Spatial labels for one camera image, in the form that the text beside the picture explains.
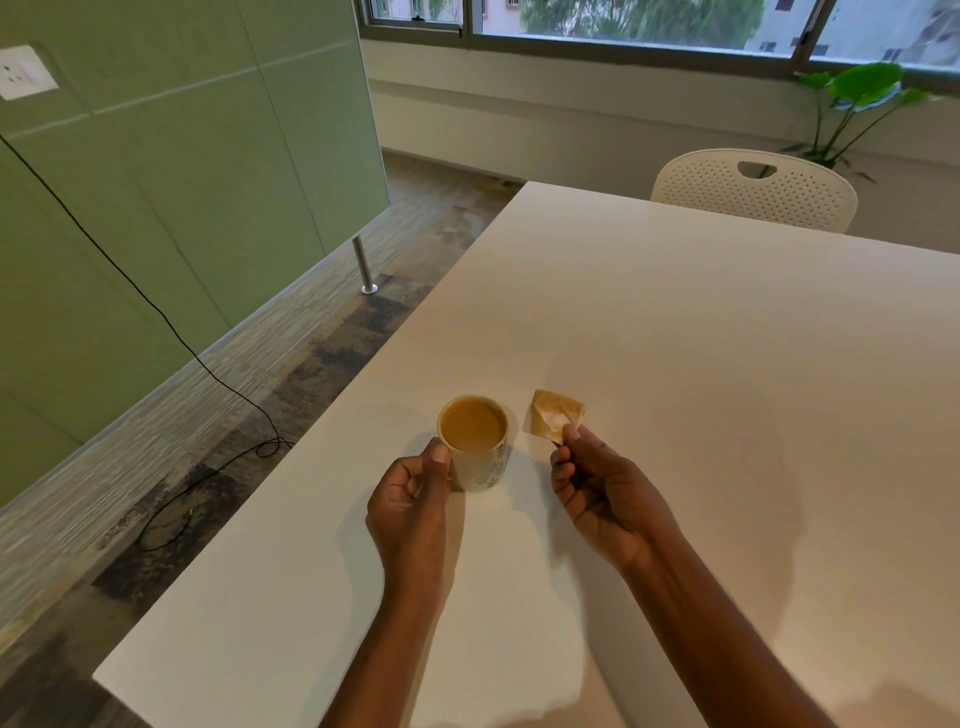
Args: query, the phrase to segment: tree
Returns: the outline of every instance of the tree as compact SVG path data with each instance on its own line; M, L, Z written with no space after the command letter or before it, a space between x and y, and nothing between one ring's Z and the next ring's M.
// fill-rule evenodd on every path
M743 48L763 0L523 0L527 33L635 43Z

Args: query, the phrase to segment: mug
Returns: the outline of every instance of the mug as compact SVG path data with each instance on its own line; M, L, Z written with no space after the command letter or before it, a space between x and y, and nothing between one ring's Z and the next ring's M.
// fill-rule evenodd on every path
M477 493L503 477L510 422L494 400L463 395L448 402L437 418L437 435L450 449L450 479L455 488Z

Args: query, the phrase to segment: metal leg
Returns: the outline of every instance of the metal leg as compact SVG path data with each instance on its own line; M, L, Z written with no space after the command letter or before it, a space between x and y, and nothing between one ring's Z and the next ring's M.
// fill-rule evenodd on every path
M360 278L363 279L363 286L360 288L360 293L364 296L370 296L376 293L376 283L373 282L373 279L370 277L370 266L367 265L367 254L363 250L363 241L360 239L360 236L357 235L353 238L353 251L357 255L357 265L360 268Z

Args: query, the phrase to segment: electrical socket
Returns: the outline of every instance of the electrical socket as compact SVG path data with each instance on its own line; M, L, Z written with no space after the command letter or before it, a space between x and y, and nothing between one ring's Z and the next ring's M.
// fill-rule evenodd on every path
M57 82L29 45L0 48L0 98L7 101L57 88Z

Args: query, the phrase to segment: chair handle hole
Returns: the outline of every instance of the chair handle hole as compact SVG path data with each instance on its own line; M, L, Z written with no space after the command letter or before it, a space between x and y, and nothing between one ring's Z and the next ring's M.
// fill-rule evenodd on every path
M741 161L736 164L736 171L750 180L766 180L777 174L777 167L758 161Z

